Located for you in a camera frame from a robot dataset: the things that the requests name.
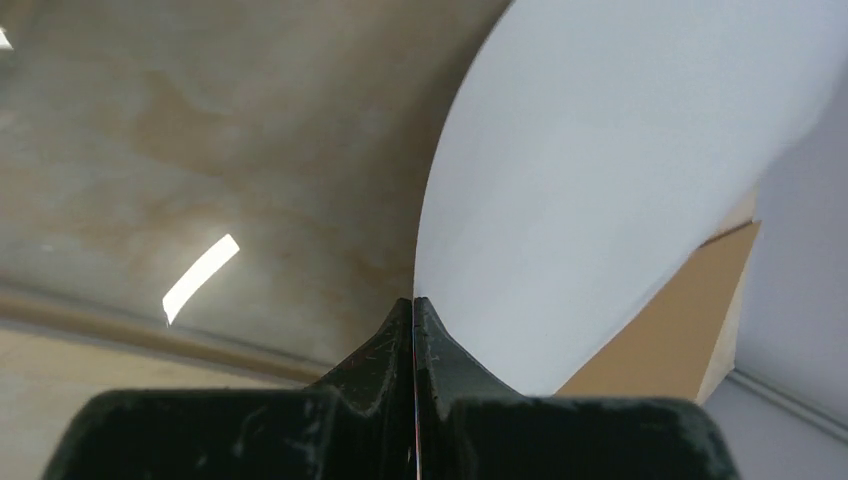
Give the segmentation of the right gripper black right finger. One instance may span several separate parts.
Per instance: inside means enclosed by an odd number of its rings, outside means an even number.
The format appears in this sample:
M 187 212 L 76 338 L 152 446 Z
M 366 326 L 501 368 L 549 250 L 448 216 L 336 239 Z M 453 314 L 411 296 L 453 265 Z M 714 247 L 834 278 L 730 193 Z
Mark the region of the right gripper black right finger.
M 686 400 L 525 396 L 414 301 L 421 479 L 737 479 L 716 424 Z

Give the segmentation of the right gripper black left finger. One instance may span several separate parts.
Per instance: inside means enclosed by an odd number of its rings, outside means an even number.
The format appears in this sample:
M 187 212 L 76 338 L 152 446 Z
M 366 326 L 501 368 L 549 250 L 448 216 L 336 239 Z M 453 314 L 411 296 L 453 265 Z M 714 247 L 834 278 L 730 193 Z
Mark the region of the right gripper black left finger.
M 412 479 L 412 304 L 298 389 L 119 389 L 73 417 L 47 479 Z

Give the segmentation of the brown frame backing board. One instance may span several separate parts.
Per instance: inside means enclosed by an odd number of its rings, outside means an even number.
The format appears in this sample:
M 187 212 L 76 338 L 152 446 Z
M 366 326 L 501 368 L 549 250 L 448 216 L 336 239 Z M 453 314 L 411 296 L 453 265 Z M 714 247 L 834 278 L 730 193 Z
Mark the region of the brown frame backing board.
M 752 189 L 644 307 L 558 391 L 704 403 L 735 364 L 746 270 L 759 232 Z

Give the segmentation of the wooden picture frame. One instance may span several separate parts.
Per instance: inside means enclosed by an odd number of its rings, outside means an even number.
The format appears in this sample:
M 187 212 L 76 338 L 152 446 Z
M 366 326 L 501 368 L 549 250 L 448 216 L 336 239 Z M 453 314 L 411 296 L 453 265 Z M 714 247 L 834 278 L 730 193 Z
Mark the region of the wooden picture frame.
M 283 380 L 312 383 L 331 366 L 185 326 L 62 295 L 1 285 L 1 314 L 18 323 L 148 352 L 232 367 Z

